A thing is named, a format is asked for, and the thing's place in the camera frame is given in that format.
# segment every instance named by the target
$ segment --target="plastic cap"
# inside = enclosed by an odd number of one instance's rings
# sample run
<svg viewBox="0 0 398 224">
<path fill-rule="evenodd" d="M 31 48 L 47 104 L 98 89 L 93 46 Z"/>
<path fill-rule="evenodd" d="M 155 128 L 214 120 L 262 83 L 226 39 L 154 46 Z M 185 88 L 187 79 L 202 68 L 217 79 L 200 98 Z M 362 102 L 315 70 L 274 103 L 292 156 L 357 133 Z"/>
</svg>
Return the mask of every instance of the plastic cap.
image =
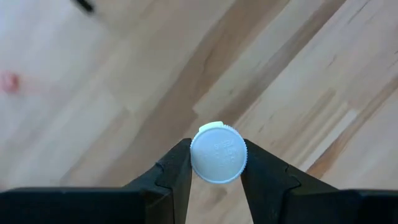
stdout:
<svg viewBox="0 0 398 224">
<path fill-rule="evenodd" d="M 242 136 L 221 121 L 203 125 L 192 140 L 192 169 L 212 184 L 238 178 L 247 160 L 248 149 Z"/>
</svg>

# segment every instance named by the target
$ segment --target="red spot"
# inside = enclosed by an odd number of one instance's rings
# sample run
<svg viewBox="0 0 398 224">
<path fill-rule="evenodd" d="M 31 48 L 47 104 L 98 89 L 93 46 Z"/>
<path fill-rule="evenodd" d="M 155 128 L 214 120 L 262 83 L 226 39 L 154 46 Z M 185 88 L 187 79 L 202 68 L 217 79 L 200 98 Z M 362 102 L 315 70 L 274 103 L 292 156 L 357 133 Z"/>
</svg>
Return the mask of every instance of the red spot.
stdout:
<svg viewBox="0 0 398 224">
<path fill-rule="evenodd" d="M 19 77 L 14 72 L 1 73 L 1 89 L 6 93 L 15 93 L 19 90 Z"/>
</svg>

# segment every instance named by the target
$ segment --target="wood grain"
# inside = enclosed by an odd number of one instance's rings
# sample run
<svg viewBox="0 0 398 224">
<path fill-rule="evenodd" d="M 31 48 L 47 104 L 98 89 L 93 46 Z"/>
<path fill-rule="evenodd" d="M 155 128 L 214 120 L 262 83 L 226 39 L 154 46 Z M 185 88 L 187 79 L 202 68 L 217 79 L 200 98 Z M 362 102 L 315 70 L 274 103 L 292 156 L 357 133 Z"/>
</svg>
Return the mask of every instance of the wood grain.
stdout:
<svg viewBox="0 0 398 224">
<path fill-rule="evenodd" d="M 0 0 L 0 188 L 121 186 L 210 121 L 339 188 L 398 189 L 395 0 Z M 252 223 L 193 177 L 187 223 Z"/>
</svg>

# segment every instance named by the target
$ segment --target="hardwood floor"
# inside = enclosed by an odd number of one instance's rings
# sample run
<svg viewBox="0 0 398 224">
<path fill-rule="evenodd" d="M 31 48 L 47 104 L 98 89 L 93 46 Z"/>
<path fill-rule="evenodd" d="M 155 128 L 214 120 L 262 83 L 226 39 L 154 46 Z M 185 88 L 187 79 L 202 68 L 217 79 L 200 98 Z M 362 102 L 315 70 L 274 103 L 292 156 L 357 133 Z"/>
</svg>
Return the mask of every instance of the hardwood floor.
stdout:
<svg viewBox="0 0 398 224">
<path fill-rule="evenodd" d="M 338 188 L 398 189 L 398 1 L 0 0 L 0 189 L 120 186 L 221 120 Z M 187 223 L 251 223 L 194 176 Z"/>
</svg>

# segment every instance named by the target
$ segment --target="white bottle cap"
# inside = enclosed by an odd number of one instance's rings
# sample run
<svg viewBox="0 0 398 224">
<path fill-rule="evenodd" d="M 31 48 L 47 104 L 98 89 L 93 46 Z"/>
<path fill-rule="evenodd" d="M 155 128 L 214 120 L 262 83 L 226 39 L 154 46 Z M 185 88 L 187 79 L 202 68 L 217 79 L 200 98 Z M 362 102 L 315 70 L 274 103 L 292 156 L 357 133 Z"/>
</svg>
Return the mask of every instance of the white bottle cap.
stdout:
<svg viewBox="0 0 398 224">
<path fill-rule="evenodd" d="M 242 136 L 221 121 L 203 125 L 192 140 L 192 169 L 212 184 L 226 184 L 239 177 L 247 160 Z"/>
</svg>

